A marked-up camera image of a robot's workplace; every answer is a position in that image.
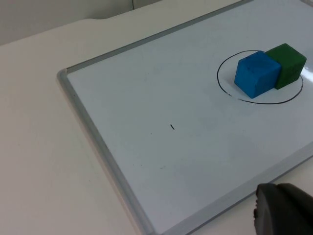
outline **foam block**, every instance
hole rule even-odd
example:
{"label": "foam block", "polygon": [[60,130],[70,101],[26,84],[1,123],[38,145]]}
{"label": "foam block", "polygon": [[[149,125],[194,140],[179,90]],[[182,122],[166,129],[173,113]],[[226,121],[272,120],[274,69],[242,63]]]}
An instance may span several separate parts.
{"label": "foam block", "polygon": [[298,80],[307,60],[305,56],[286,43],[269,50],[266,54],[282,67],[275,84],[276,89],[281,89]]}
{"label": "foam block", "polygon": [[281,66],[262,51],[238,62],[235,84],[250,98],[274,88]]}

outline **aluminum whiteboard frame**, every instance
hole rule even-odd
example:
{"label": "aluminum whiteboard frame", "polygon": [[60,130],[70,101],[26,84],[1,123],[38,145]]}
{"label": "aluminum whiteboard frame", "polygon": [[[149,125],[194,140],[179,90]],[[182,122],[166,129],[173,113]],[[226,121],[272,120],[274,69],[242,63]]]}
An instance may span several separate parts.
{"label": "aluminum whiteboard frame", "polygon": [[[90,66],[92,64],[95,64],[99,61],[105,60],[107,58],[113,57],[115,55],[118,55],[120,53],[123,53],[125,51],[128,51],[132,48],[138,47],[140,45],[143,45],[145,43],[148,43],[150,41],[153,41],[155,39],[158,39],[160,37],[163,37],[165,35],[168,35],[170,33],[173,33],[175,31],[178,31],[180,29],[186,28],[190,25],[196,24],[198,22],[201,22],[203,20],[206,20],[210,17],[216,16],[224,11],[230,10],[234,7],[240,6],[242,4],[245,4],[252,0],[242,0],[240,2],[234,3],[230,6],[224,7],[222,9],[219,9],[217,11],[208,13],[206,15],[200,16],[198,18],[195,18],[191,21],[188,21],[186,23],[177,25],[173,28],[170,28],[168,30],[165,30],[163,32],[160,32],[158,34],[152,35],[150,37],[147,37],[145,39],[142,39],[140,41],[134,42],[132,44],[129,44],[127,46],[118,48],[116,50],[110,51],[108,53],[105,53],[103,55],[97,56],[95,58],[92,58],[90,60],[84,61],[82,63],[79,63],[77,65],[71,66],[69,68],[61,70],[57,77],[58,80],[64,89],[65,93],[67,94],[69,100],[71,101],[73,107],[75,108],[75,111],[77,112],[78,116],[80,117],[81,121],[83,122],[86,130],[88,131],[89,135],[91,136],[98,152],[100,153],[102,160],[107,166],[107,169],[110,172],[110,175],[113,177],[113,180],[115,184],[118,187],[118,190],[120,191],[123,199],[125,200],[128,208],[131,211],[131,214],[136,221],[140,231],[145,235],[154,235],[156,234],[152,224],[150,223],[148,217],[146,216],[143,208],[139,204],[137,198],[135,197],[131,187],[129,186],[126,178],[124,177],[122,171],[118,167],[113,155],[109,151],[108,147],[106,146],[105,142],[103,141],[100,133],[98,132],[96,126],[94,125],[92,119],[90,118],[89,114],[87,113],[83,103],[81,102],[80,98],[78,97],[76,91],[72,87],[71,83],[68,80],[67,75],[75,72],[77,70],[80,70],[82,68],[85,68],[87,66]],[[249,187],[250,185],[253,185],[253,182],[258,182],[260,179],[262,179],[263,182],[271,182],[275,179],[281,177],[282,175],[288,173],[298,165],[302,164],[304,161],[307,161],[309,158],[312,157],[312,155],[308,156],[307,153],[313,152],[313,145],[307,145],[306,147],[302,148],[301,150],[295,152],[291,156],[285,158],[283,161],[279,162],[278,164],[274,165],[273,167],[269,168],[262,174],[254,177],[249,182],[246,182],[236,188],[234,191],[228,193],[227,195],[223,196],[219,200],[215,201],[208,207],[202,209],[201,211],[197,212],[192,220],[193,222],[189,222],[186,224],[185,221],[180,222],[179,224],[175,225],[168,231],[166,231],[164,234],[190,234],[197,230],[198,228],[202,227],[206,223],[210,222],[220,214],[224,213],[225,211],[229,210],[233,206],[237,205],[241,201],[245,200],[247,197],[251,196],[255,192],[255,188]],[[243,198],[241,196],[242,191],[249,191],[249,193]],[[219,205],[222,202],[227,201],[229,197],[236,198],[236,203],[232,203],[227,209],[220,211],[218,208]]]}

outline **table surface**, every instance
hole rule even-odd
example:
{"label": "table surface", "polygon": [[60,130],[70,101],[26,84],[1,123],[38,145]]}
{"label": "table surface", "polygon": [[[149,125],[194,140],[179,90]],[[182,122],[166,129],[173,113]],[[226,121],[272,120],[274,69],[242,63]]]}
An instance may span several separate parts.
{"label": "table surface", "polygon": [[[1,46],[0,234],[138,233],[56,72],[233,2],[165,0]],[[313,194],[313,160],[279,182]],[[253,209],[250,197],[195,234],[253,234]]]}

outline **white wall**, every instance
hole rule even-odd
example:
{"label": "white wall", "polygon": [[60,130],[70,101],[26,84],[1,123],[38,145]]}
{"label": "white wall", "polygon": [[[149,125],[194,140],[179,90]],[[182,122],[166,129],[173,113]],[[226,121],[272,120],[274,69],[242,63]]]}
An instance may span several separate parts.
{"label": "white wall", "polygon": [[132,10],[131,0],[0,0],[0,45],[85,18]]}

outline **black marker line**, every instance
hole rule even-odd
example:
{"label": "black marker line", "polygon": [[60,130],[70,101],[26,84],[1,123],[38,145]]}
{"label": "black marker line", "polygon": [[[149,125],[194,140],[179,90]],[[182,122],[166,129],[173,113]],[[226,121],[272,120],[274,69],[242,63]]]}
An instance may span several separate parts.
{"label": "black marker line", "polygon": [[[232,57],[234,57],[234,56],[236,56],[236,55],[239,55],[239,54],[241,54],[241,53],[250,52],[250,51],[256,52],[256,51],[261,51],[261,50],[244,50],[244,51],[238,52],[238,53],[236,53],[236,54],[234,54],[234,55],[232,55],[232,56],[229,56],[227,59],[225,59],[225,60],[221,63],[221,65],[219,66],[219,69],[217,70],[217,73],[216,73],[217,83],[219,84],[220,89],[221,89],[224,93],[226,93],[227,95],[229,95],[230,97],[233,97],[233,96],[232,96],[230,93],[228,93],[227,91],[225,91],[225,89],[221,86],[221,83],[220,83],[219,73],[220,73],[221,67],[223,66],[223,64],[224,64],[226,61],[228,61],[228,60],[231,59]],[[295,96],[293,96],[292,98],[290,98],[290,99],[288,99],[288,100],[285,100],[285,101],[275,102],[275,103],[262,103],[262,102],[254,102],[254,101],[245,100],[245,99],[239,99],[239,98],[235,98],[235,97],[233,97],[233,98],[235,98],[235,99],[237,99],[237,100],[240,100],[240,101],[243,101],[243,102],[251,103],[251,104],[284,104],[284,103],[287,103],[287,102],[289,102],[289,101],[295,99],[295,98],[296,98],[298,95],[300,95],[300,93],[302,92],[303,83],[304,83],[304,82],[303,82],[303,77],[302,77],[301,75],[300,75],[300,77],[301,77],[301,80],[302,80],[302,85],[301,85],[301,88],[300,88],[299,92],[298,92]]]}

